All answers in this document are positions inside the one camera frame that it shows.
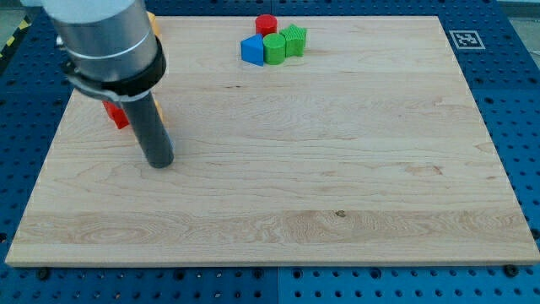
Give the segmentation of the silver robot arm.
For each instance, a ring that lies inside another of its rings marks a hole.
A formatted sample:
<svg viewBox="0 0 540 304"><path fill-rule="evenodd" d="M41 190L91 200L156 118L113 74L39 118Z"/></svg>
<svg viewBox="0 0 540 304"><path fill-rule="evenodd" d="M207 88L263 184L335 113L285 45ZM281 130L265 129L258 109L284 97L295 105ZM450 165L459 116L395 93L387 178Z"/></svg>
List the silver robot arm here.
<svg viewBox="0 0 540 304"><path fill-rule="evenodd" d="M152 100L166 70L165 53L142 0L21 0L41 8L67 53L62 70L96 100L130 104Z"/></svg>

